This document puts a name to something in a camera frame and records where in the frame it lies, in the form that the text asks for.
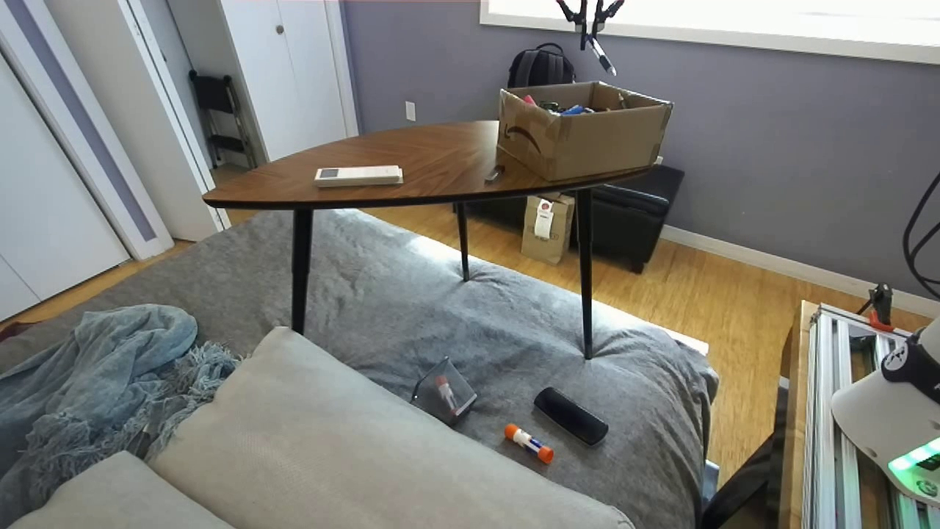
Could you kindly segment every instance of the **wall outlet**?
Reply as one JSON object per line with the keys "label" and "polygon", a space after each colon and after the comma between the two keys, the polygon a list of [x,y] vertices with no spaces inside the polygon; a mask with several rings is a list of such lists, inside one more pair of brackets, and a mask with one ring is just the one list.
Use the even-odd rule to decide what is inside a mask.
{"label": "wall outlet", "polygon": [[418,121],[418,102],[407,99],[407,121]]}

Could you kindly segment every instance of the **cardboard box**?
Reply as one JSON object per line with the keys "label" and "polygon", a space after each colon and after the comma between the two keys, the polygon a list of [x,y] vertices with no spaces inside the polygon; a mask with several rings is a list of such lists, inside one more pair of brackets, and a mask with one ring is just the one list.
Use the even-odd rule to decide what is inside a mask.
{"label": "cardboard box", "polygon": [[[595,111],[568,118],[551,105]],[[671,99],[606,81],[504,89],[499,165],[526,165],[546,178],[631,172],[661,152],[671,111]]]}
{"label": "cardboard box", "polygon": [[530,193],[523,224],[523,252],[559,265],[570,247],[576,199],[568,193]]}

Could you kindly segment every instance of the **window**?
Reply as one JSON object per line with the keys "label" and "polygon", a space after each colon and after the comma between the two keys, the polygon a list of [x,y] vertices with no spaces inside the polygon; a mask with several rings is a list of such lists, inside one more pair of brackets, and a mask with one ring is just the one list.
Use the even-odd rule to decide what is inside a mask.
{"label": "window", "polygon": [[[480,21],[573,31],[555,0],[482,0]],[[940,0],[627,0],[601,34],[940,64]]]}

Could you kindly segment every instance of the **black remote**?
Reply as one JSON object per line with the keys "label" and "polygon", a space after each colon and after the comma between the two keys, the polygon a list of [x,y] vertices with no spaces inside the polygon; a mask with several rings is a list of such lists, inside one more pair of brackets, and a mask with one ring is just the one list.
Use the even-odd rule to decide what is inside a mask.
{"label": "black remote", "polygon": [[573,432],[586,444],[598,444],[598,441],[602,441],[609,434],[609,424],[602,424],[601,418],[589,413],[583,406],[570,402],[555,388],[545,388],[536,396],[536,409],[546,410],[555,424],[561,424],[568,432]]}

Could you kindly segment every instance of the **bed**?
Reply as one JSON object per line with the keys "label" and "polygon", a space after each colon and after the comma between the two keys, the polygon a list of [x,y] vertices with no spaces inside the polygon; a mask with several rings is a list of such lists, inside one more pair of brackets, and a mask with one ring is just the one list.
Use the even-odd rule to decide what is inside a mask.
{"label": "bed", "polygon": [[[191,313],[198,341],[247,359],[270,328],[289,325],[289,243],[292,213],[258,213],[57,321],[0,341],[0,369],[7,375],[25,369],[17,365],[57,355],[57,344],[89,313],[141,303]],[[717,390],[709,344],[598,303],[598,355],[586,362],[580,313],[576,293],[480,259],[470,265],[470,283],[461,283],[455,250],[364,212],[317,213],[307,313],[307,337],[317,349],[402,402],[426,374],[449,365],[480,394],[470,413],[454,425],[455,434],[620,507],[634,525],[696,525]],[[229,368],[241,368],[213,359],[213,374],[226,388]],[[533,406],[545,388],[559,388],[602,418],[611,425],[606,441],[589,447],[545,418]],[[178,413],[163,437],[173,441],[183,419]],[[542,463],[508,444],[508,419],[554,444],[559,457]]]}

